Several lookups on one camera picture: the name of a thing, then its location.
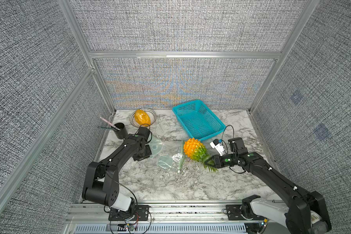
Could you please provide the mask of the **clear zip-top bag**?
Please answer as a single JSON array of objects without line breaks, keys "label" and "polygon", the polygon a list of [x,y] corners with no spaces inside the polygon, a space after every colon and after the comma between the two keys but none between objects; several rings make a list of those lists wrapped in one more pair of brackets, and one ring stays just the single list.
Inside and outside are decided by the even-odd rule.
[{"label": "clear zip-top bag", "polygon": [[152,151],[150,158],[159,168],[180,174],[186,158],[183,151],[184,143],[184,141],[162,141],[153,137],[149,143]]}]

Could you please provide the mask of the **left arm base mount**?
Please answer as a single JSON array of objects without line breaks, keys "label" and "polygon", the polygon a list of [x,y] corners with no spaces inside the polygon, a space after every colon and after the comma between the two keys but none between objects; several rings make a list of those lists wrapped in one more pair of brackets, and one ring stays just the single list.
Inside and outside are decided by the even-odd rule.
[{"label": "left arm base mount", "polygon": [[108,216],[109,221],[148,221],[149,205],[134,205],[127,211],[111,208]]}]

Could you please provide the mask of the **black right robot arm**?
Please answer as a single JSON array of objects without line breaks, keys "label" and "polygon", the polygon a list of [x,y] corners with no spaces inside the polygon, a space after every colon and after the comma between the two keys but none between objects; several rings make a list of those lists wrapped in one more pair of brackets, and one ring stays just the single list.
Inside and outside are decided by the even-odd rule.
[{"label": "black right robot arm", "polygon": [[246,220],[263,217],[286,227],[292,234],[325,234],[332,230],[324,197],[317,191],[309,192],[296,185],[273,168],[257,152],[248,152],[240,137],[228,140],[231,153],[226,154],[222,140],[210,146],[217,155],[204,161],[206,166],[220,169],[239,166],[270,187],[280,198],[275,203],[252,195],[242,200],[240,215]]}]

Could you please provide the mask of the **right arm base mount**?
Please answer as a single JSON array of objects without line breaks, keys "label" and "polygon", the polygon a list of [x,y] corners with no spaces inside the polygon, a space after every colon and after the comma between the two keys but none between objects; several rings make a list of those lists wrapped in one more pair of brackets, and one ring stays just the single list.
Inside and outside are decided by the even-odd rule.
[{"label": "right arm base mount", "polygon": [[261,196],[252,195],[242,200],[241,204],[226,205],[224,214],[228,216],[230,221],[264,221],[264,217],[253,213],[250,202],[259,199]]}]

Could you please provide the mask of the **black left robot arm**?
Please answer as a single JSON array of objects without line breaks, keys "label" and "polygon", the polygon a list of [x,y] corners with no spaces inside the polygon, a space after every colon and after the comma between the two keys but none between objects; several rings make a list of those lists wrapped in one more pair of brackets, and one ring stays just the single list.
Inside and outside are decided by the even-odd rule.
[{"label": "black left robot arm", "polygon": [[140,127],[135,134],[128,134],[111,155],[90,163],[82,190],[83,200],[125,212],[132,209],[134,199],[120,192],[119,173],[129,159],[141,161],[151,156],[151,136],[149,128]]}]

